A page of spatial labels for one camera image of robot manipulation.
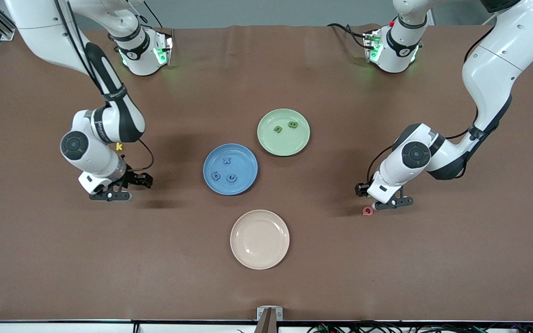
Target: plate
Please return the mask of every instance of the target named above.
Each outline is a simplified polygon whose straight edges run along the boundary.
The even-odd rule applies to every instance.
[[[283,219],[272,211],[249,211],[233,225],[230,246],[242,265],[266,270],[285,257],[289,249],[289,230]]]
[[[310,125],[304,116],[288,108],[273,110],[258,123],[258,141],[277,156],[297,154],[310,139]]]
[[[203,177],[215,192],[234,196],[246,191],[256,180],[258,161],[243,145],[228,143],[209,153],[203,164]]]

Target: brown table surface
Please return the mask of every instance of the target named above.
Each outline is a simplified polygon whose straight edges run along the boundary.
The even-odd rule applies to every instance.
[[[246,319],[283,306],[288,320],[533,320],[533,64],[510,110],[466,176],[422,174],[408,208],[363,217],[357,198],[372,158],[409,124],[446,136],[474,103],[462,59],[487,27],[430,27],[417,61],[385,74],[326,27],[177,30],[172,66],[137,77],[106,32],[109,55],[147,123],[152,190],[133,202],[91,202],[59,153],[76,111],[101,106],[83,74],[36,58],[19,35],[0,47],[0,320]],[[292,108],[310,123],[300,154],[256,139],[260,118]],[[203,181],[224,143],[260,164],[245,194]],[[146,165],[139,144],[131,165]],[[236,261],[231,227],[275,211],[291,246],[274,268]]]

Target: green led light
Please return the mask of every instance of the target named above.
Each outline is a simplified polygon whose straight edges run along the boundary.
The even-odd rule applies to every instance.
[[[382,43],[378,43],[376,48],[374,48],[372,50],[372,55],[370,55],[370,59],[375,62],[375,61],[378,61],[379,59],[379,54],[381,53],[381,51],[383,50],[383,45]]]
[[[413,51],[413,56],[410,59],[410,62],[415,61],[416,52],[419,50],[419,46],[415,47],[415,50]]]
[[[120,49],[118,49],[118,54],[123,59],[123,65],[127,66],[127,60],[125,60],[124,55]]]
[[[163,65],[167,62],[167,59],[166,59],[166,53],[162,50],[157,50],[157,49],[154,49],[155,51],[155,55],[157,57],[157,62],[160,64],[160,65]]]

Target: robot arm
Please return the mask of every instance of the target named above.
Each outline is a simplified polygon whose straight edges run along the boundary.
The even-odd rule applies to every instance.
[[[447,0],[394,0],[398,16],[391,25],[373,31],[365,40],[366,58],[382,70],[399,73],[415,60],[421,37],[429,26],[427,12]]]
[[[130,8],[143,0],[70,0],[75,13],[104,27],[133,74],[155,73],[169,61],[172,37],[153,29],[142,28]]]
[[[497,12],[493,31],[467,59],[462,77],[478,107],[478,117],[457,144],[425,124],[413,124],[394,141],[393,152],[379,166],[366,192],[387,203],[422,171],[435,179],[454,179],[497,126],[511,103],[518,76],[533,62],[533,0]]]
[[[30,50],[55,65],[87,74],[97,85],[106,105],[83,110],[74,116],[70,132],[61,140],[61,153],[83,171],[79,180],[92,199],[127,200],[125,191],[114,192],[112,184],[151,186],[152,178],[135,175],[108,144],[136,142],[145,122],[104,52],[74,25],[64,0],[6,0],[17,29]],[[110,193],[111,197],[101,198]]]

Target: beige plate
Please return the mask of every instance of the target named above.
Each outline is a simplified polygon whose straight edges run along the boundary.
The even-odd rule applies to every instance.
[[[230,236],[233,255],[253,270],[277,265],[289,248],[289,230],[279,215],[268,210],[253,210],[233,225]]]

